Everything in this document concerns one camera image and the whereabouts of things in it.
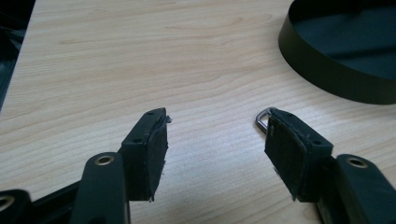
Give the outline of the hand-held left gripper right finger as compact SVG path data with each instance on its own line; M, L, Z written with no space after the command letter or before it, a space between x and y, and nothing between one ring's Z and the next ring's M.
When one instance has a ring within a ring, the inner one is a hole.
M263 114L268 117L264 152L292 199L317 202L322 166L332 156L332 143L290 112L269 107Z

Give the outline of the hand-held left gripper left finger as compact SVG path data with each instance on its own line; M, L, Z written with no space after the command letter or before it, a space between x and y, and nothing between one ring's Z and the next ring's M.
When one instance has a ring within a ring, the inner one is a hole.
M146 112L121 142L129 201L153 201L168 149L164 107Z

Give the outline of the round black tray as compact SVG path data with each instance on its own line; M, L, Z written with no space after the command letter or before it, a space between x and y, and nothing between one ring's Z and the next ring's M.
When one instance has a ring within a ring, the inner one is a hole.
M278 45L315 86L356 102L396 104L396 0L294 0Z

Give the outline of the dark floor equipment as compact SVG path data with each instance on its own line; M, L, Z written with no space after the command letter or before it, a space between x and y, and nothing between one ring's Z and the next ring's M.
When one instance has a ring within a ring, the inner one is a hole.
M0 0L0 110L34 6L35 0Z

